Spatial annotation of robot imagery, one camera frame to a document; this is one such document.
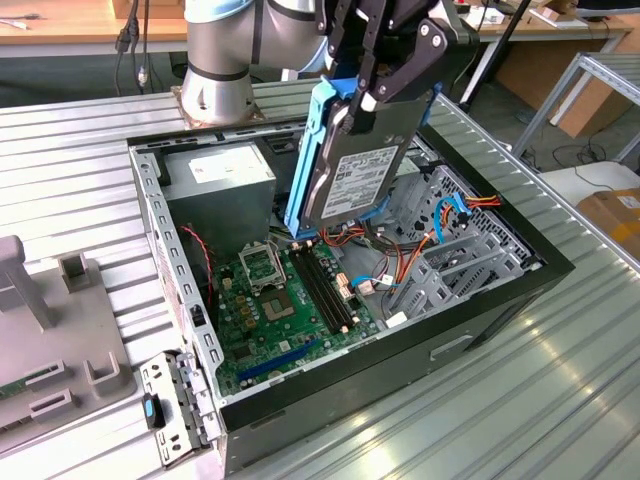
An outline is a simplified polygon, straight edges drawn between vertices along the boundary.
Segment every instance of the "table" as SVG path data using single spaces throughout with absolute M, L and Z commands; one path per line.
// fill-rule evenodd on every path
M 110 0 L 21 0 L 0 5 L 1 15 L 32 12 L 40 13 L 47 20 L 25 21 L 32 28 L 26 32 L 0 26 L 0 58 L 113 54 L 115 39 L 125 23 L 125 20 L 114 17 Z M 485 25 L 482 28 L 481 41 L 490 43 L 481 59 L 482 68 L 486 66 L 491 49 L 495 49 L 506 25 Z M 607 51 L 630 30 L 616 19 L 609 22 L 609 28 L 608 43 L 611 45 L 605 46 Z M 185 51 L 186 38 L 187 25 L 183 19 L 149 20 L 150 52 Z M 607 38 L 605 26 L 595 24 L 591 33 L 588 30 L 558 30 L 527 14 L 518 25 L 512 41 L 589 38 Z
M 480 5 L 479 0 L 472 0 L 470 3 Z M 480 29 L 480 41 L 482 43 L 489 43 L 484 54 L 480 58 L 480 62 L 476 67 L 471 81 L 465 90 L 461 103 L 468 100 L 475 85 L 486 70 L 489 59 L 493 55 L 493 52 L 498 46 L 500 36 L 507 28 L 510 17 L 505 18 L 504 23 L 501 25 L 483 25 Z M 624 36 L 630 32 L 632 28 L 624 23 L 622 20 L 613 17 L 607 20 L 607 23 L 602 22 L 590 23 L 589 28 L 567 28 L 558 29 L 549 25 L 548 23 L 540 20 L 539 18 L 531 15 L 527 12 L 518 26 L 516 27 L 513 35 L 511 36 L 511 42 L 539 42 L 539 41 L 566 41 L 566 40 L 593 40 L 593 39 L 606 39 L 605 44 L 602 46 L 602 52 L 612 52 L 618 44 L 622 41 Z M 574 92 L 577 97 L 584 87 L 586 82 L 577 88 Z
M 263 84 L 255 93 L 277 119 L 304 114 L 314 85 Z M 236 478 L 635 478 L 640 264 L 449 100 L 437 100 L 430 123 L 576 270 L 487 345 Z M 0 111 L 0 233 L 26 238 L 31 272 L 70 251 L 95 258 L 134 367 L 179 339 L 124 139 L 183 128 L 171 94 Z M 161 470 L 141 395 L 0 459 L 0 471 L 25 479 L 216 478 L 212 455 Z
M 636 105 L 640 105 L 640 53 L 579 53 L 516 142 L 513 147 L 513 154 L 516 157 L 524 153 L 531 137 L 546 122 L 553 107 L 581 72 L 586 73 L 588 77 L 598 78 Z M 565 100 L 565 103 L 569 103 L 568 108 L 571 108 L 571 103 L 575 100 L 576 96 L 573 94 Z M 638 134 L 614 161 L 621 162 L 638 143 L 640 143 L 640 128 Z
M 31 28 L 28 31 L 0 25 L 0 58 L 112 55 L 126 23 L 115 18 L 111 0 L 0 2 L 0 15 L 25 13 L 39 13 L 46 20 L 24 20 Z M 186 40 L 184 19 L 149 19 L 149 52 L 185 51 Z

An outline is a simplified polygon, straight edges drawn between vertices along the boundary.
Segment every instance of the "cable connector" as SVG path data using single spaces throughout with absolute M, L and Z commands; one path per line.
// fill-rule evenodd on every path
M 138 70 L 138 85 L 144 87 L 149 81 L 149 74 L 145 70 L 144 66 L 141 66 Z
M 129 45 L 131 45 L 131 34 L 127 27 L 120 30 L 118 38 L 116 38 L 116 52 L 126 53 L 129 51 Z
M 129 22 L 129 35 L 131 39 L 138 40 L 140 38 L 140 24 L 138 23 L 138 17 L 133 17 Z

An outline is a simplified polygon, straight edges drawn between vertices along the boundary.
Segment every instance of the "metal slotted table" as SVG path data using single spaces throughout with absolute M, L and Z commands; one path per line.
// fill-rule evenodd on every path
M 256 89 L 271 118 L 304 113 L 313 81 Z M 640 265 L 447 99 L 431 124 L 576 270 L 487 345 L 237 478 L 603 478 L 640 468 Z M 170 94 L 0 111 L 0 234 L 29 271 L 85 251 L 127 353 L 175 348 L 143 235 L 125 138 L 181 130 Z M 0 460 L 7 478 L 215 478 L 215 455 L 161 469 L 142 390 Z
M 513 147 L 515 157 L 520 158 L 524 153 L 531 143 L 533 135 L 547 120 L 551 109 L 566 93 L 581 71 L 587 74 L 587 80 L 592 75 L 640 106 L 640 53 L 579 53 L 560 77 L 538 113 Z M 561 111 L 552 120 L 554 125 L 557 123 L 555 119 L 562 116 L 575 103 L 578 95 L 574 93 L 572 92 L 562 104 Z M 621 162 L 639 143 L 640 128 L 638 128 L 638 134 L 622 149 L 614 161 Z

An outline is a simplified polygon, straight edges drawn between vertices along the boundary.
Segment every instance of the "metal bracket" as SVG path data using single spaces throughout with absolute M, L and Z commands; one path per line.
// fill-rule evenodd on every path
M 198 451 L 217 448 L 223 431 L 213 406 L 211 390 L 191 353 L 164 352 L 141 368 L 143 388 L 157 396 L 164 426 L 155 432 L 156 446 L 165 468 Z M 155 414 L 145 401 L 146 416 Z

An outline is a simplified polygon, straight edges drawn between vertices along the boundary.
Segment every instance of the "white label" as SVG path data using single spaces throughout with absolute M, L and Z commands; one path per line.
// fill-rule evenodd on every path
M 640 208 L 640 202 L 635 197 L 618 197 L 618 200 L 620 200 L 627 208 Z
M 398 147 L 355 153 L 340 159 L 322 218 L 371 205 L 380 191 Z
M 264 178 L 260 160 L 249 146 L 216 152 L 213 155 L 194 158 L 189 168 L 198 183 L 213 182 L 224 178 L 241 176 L 242 180 Z
M 393 277 L 391 275 L 383 275 L 380 283 L 391 286 L 393 285 Z

